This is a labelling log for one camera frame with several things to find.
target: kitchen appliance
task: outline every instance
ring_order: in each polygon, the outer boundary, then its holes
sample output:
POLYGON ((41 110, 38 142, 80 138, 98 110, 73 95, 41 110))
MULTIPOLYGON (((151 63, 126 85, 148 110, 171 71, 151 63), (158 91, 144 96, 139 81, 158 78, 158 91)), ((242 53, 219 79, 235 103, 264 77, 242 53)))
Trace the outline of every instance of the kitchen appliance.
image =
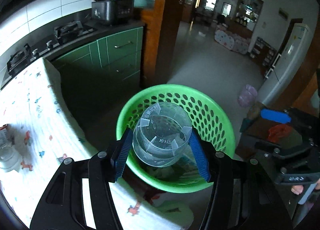
POLYGON ((309 48, 310 28, 296 23, 284 48, 278 54, 265 74, 265 82, 258 91, 257 101, 268 106, 272 104, 290 83, 309 48))
POLYGON ((92 2, 92 18, 106 25, 127 22, 133 17, 134 0, 107 0, 92 2))
POLYGON ((95 28, 84 25, 81 21, 72 21, 65 25, 55 27, 50 36, 43 38, 31 47, 28 43, 25 44, 21 50, 11 55, 7 62, 7 72, 4 74, 1 89, 10 79, 14 78, 36 59, 46 57, 49 51, 94 31, 96 31, 95 28))
POLYGON ((134 0, 94 0, 91 17, 105 25, 127 22, 133 17, 134 0))

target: clear plastic cup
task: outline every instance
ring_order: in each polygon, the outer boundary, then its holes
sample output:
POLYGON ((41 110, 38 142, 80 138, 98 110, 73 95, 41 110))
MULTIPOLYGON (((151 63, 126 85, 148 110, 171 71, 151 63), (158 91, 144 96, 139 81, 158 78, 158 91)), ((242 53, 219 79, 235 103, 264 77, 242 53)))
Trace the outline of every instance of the clear plastic cup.
POLYGON ((167 167, 182 156, 188 145, 192 124, 179 105, 159 102, 149 106, 133 133, 133 149, 144 163, 167 167))

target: human hand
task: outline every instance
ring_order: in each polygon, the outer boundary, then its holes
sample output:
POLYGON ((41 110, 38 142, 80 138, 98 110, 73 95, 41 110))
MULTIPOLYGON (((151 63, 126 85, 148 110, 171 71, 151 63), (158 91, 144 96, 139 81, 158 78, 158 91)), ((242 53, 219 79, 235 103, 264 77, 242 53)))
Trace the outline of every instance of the human hand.
MULTIPOLYGON (((317 185, 316 185, 315 189, 316 190, 320 189, 320 179, 317 181, 317 185)), ((291 191, 296 195, 300 195, 303 192, 303 185, 293 186, 291 188, 291 191)))

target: window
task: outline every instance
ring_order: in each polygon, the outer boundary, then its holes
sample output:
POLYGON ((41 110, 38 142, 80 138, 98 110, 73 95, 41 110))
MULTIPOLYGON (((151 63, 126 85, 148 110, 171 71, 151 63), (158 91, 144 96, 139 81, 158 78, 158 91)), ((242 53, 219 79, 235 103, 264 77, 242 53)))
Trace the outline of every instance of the window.
POLYGON ((207 10, 214 10, 214 7, 216 5, 216 1, 217 0, 207 0, 206 4, 205 4, 205 9, 207 10))
POLYGON ((222 11, 221 14, 224 15, 225 17, 228 17, 231 11, 231 5, 228 3, 223 3, 222 11))

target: red plastic bag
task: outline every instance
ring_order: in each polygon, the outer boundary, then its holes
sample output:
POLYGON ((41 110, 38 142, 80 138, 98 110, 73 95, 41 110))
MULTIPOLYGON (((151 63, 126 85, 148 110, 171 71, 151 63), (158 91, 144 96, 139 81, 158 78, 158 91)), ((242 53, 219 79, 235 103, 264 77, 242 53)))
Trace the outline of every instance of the red plastic bag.
POLYGON ((268 141, 277 143, 280 138, 286 137, 292 131, 292 127, 286 124, 279 124, 269 129, 268 141))

